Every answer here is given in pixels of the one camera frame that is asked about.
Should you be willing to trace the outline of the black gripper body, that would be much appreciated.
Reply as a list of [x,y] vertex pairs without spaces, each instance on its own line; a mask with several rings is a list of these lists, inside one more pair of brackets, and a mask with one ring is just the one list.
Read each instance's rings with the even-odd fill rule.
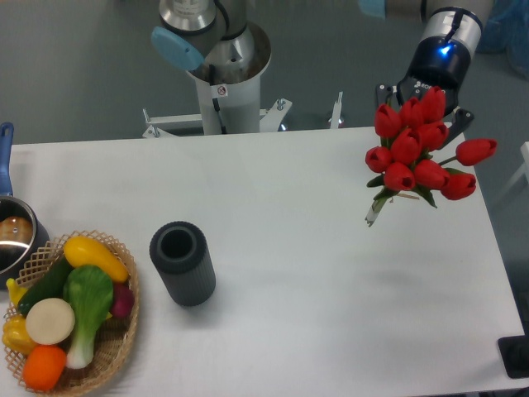
[[404,78],[397,83],[397,99],[403,105],[412,97],[423,98],[426,91],[439,87],[446,96],[445,115],[458,106],[458,94],[470,66],[471,56],[460,42],[441,36],[422,40]]

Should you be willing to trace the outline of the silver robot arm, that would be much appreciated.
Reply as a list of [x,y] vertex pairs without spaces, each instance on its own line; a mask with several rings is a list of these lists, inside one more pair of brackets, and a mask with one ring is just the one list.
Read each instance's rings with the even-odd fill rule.
[[474,120],[472,112],[459,106],[458,95],[494,2],[380,0],[358,5],[372,17],[410,17],[426,24],[406,74],[395,85],[379,84],[376,104],[395,98],[402,105],[438,86],[446,96],[444,115],[452,116],[446,143],[453,141]]

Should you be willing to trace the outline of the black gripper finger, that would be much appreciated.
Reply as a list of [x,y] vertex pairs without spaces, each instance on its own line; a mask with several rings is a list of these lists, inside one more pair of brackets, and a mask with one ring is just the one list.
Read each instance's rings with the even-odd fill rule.
[[398,107],[397,86],[391,84],[378,84],[375,87],[375,107],[387,104],[391,108]]
[[448,112],[442,119],[443,126],[441,127],[441,137],[443,142],[439,146],[439,150],[451,143],[462,132],[467,130],[474,120],[474,114],[464,108],[455,108]]

